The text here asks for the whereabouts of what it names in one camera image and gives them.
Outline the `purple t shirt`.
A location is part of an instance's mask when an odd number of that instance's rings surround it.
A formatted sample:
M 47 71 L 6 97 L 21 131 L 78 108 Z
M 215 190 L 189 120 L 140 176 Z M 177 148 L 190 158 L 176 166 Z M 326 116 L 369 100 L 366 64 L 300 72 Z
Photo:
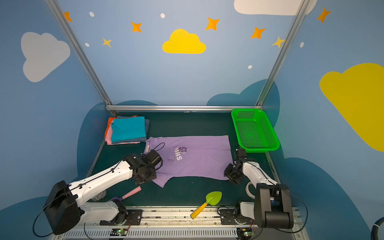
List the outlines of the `purple t shirt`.
M 155 150 L 163 159 L 155 184 L 163 188 L 171 178 L 203 177 L 225 181 L 224 171 L 233 163 L 229 136 L 149 138 L 145 153 Z

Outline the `green plastic perforated basket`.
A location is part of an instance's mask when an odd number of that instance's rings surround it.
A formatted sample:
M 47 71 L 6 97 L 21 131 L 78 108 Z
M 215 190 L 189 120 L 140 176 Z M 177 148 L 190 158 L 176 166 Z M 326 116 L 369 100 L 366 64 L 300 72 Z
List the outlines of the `green plastic perforated basket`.
M 231 117 L 239 146 L 246 153 L 266 153 L 280 148 L 280 141 L 264 111 L 235 109 Z

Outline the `right circuit board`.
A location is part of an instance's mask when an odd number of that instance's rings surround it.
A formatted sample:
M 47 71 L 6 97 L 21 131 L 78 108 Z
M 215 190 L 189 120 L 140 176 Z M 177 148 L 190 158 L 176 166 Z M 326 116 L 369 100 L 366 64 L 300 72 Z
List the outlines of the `right circuit board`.
M 254 233 L 250 229 L 237 228 L 237 240 L 250 240 Z

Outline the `green yellow toy shovel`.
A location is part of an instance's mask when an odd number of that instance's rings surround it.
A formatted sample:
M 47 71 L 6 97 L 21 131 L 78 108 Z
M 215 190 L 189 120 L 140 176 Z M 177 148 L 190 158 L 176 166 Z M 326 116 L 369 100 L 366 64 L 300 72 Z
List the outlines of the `green yellow toy shovel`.
M 211 192 L 206 195 L 206 201 L 191 213 L 190 217 L 194 220 L 208 205 L 216 206 L 222 199 L 222 192 Z

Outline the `left circuit board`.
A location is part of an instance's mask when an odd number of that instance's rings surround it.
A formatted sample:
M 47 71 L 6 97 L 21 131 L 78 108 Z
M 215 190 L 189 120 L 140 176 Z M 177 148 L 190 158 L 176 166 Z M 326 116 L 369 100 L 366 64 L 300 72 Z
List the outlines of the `left circuit board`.
M 128 233 L 128 229 L 112 229 L 110 231 L 110 237 L 125 237 Z

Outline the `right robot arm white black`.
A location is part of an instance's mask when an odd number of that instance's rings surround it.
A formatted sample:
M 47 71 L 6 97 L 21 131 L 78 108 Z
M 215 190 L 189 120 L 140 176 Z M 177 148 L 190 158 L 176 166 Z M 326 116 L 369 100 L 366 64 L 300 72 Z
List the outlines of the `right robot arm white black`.
M 289 187 L 270 178 L 258 163 L 247 157 L 244 149 L 235 150 L 235 162 L 226 167 L 224 176 L 237 185 L 244 178 L 249 179 L 246 193 L 252 201 L 236 205 L 233 217 L 237 224 L 250 221 L 259 228 L 293 228 L 294 217 Z

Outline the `aluminium frame post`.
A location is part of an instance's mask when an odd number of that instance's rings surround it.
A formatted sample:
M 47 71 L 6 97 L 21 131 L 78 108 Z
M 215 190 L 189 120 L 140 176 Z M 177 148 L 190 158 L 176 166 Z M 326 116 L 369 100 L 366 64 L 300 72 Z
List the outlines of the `aluminium frame post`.
M 293 44 L 295 37 L 297 33 L 299 32 L 299 29 L 306 17 L 306 11 L 309 8 L 311 1 L 310 0 L 304 0 L 300 3 L 298 11 L 292 21 L 292 24 L 290 25 L 290 28 L 287 32 L 285 42 L 283 43 L 283 46 L 280 47 L 279 53 L 277 55 L 277 58 L 275 60 L 275 63 L 272 67 L 272 70 L 261 90 L 261 93 L 257 99 L 256 105 L 254 106 L 254 109 L 263 109 L 263 104 L 268 96 L 268 93 L 270 92 L 270 89 L 273 85 L 273 83 L 276 80 L 276 77 L 279 74 L 280 68 L 282 67 L 284 60 L 291 48 L 291 45 Z
M 83 65 L 84 69 L 86 70 L 86 72 L 87 72 L 88 76 L 90 77 L 93 85 L 97 89 L 99 95 L 103 99 L 106 107 L 112 106 L 113 103 L 112 103 L 110 97 L 108 96 L 106 89 L 104 88 L 104 86 L 103 86 L 101 80 L 99 79 L 98 75 L 96 74 L 91 62 L 89 61 L 88 57 L 86 56 L 86 53 L 85 53 L 81 43 L 79 42 L 77 36 L 75 35 L 73 29 L 71 28 L 69 21 L 66 19 L 59 2 L 53 1 L 53 0 L 45 0 L 45 2 L 48 5 L 51 13 L 55 17 L 56 21 L 58 22 L 64 35 L 66 36 L 66 38 L 70 42 L 73 50 L 75 51 L 81 64 Z

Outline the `aluminium front rail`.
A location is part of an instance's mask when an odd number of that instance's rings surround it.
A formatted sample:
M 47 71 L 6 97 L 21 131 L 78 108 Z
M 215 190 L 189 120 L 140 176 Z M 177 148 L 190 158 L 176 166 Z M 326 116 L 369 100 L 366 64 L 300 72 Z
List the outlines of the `aluminium front rail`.
M 222 225 L 219 209 L 232 207 L 207 207 L 196 219 L 190 214 L 194 206 L 151 207 L 136 206 L 129 210 L 143 210 L 139 226 L 100 226 L 99 222 L 79 224 L 72 230 L 52 240 L 236 240 L 237 228 L 250 229 L 253 240 L 307 240 L 304 219 L 297 208 L 293 209 L 294 227 L 283 232 L 274 229 L 262 230 L 253 222 L 247 225 Z M 125 237 L 110 237 L 112 229 L 128 229 Z

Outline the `white tape roll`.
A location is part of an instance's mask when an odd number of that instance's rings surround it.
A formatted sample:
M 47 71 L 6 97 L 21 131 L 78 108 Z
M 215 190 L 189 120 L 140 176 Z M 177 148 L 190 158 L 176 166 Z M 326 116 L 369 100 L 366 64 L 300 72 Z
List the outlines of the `white tape roll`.
M 251 191 L 250 191 L 250 186 L 252 186 L 253 185 L 253 183 L 252 182 L 248 182 L 247 183 L 247 185 L 246 185 L 246 188 L 245 188 L 245 190 L 246 190 L 246 194 L 251 198 L 251 199 L 255 199 L 255 195 L 253 195 L 252 193 L 251 193 Z

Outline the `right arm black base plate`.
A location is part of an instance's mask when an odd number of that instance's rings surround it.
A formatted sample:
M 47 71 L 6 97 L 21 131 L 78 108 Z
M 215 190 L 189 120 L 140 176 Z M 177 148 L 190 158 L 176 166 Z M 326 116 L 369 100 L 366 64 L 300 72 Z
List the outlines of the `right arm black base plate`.
M 222 225 L 247 225 L 250 226 L 252 219 L 240 214 L 234 209 L 219 209 L 218 210 Z

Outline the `teal folded t shirt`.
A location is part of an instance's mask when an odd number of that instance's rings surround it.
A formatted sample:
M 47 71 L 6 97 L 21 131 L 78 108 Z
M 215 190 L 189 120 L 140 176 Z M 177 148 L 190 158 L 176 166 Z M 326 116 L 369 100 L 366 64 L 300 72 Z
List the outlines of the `teal folded t shirt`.
M 111 141 L 113 143 L 146 137 L 144 117 L 116 119 L 111 123 L 111 128 L 113 131 Z

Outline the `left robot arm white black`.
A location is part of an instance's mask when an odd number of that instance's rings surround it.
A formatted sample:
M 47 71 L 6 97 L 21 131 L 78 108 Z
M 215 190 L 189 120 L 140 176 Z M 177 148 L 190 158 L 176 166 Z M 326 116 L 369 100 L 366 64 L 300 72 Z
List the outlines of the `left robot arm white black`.
M 110 168 L 67 184 L 56 183 L 44 205 L 43 212 L 54 235 L 61 235 L 77 224 L 100 221 L 107 225 L 123 225 L 129 220 L 127 208 L 120 200 L 91 203 L 89 200 L 108 188 L 133 178 L 137 185 L 156 179 L 163 159 L 155 150 L 146 154 L 128 155 Z

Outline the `aluminium frame back bar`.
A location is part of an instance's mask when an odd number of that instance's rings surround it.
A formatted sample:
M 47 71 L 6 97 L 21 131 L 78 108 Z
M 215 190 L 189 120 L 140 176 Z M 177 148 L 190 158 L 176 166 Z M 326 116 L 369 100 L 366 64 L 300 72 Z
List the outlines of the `aluminium frame back bar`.
M 150 105 L 107 105 L 107 111 L 116 112 L 231 112 L 235 109 L 258 109 L 262 106 L 150 106 Z

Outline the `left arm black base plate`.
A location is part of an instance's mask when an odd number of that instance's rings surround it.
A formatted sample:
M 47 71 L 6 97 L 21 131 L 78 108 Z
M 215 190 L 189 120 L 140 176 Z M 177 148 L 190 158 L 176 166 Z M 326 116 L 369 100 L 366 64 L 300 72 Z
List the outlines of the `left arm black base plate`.
M 142 219 L 143 210 L 120 211 L 110 221 L 100 221 L 100 226 L 139 226 Z

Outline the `orange folded t shirt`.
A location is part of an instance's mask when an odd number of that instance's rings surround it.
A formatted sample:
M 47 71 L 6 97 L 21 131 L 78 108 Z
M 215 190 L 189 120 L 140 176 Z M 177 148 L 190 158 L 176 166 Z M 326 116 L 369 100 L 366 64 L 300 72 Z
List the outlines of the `orange folded t shirt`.
M 117 118 L 109 118 L 108 119 L 107 128 L 106 128 L 106 131 L 105 131 L 105 142 L 107 142 L 110 124 L 113 122 L 113 120 L 116 120 L 116 119 L 127 119 L 127 118 L 131 118 L 131 117 L 121 117 L 121 116 L 118 116 Z

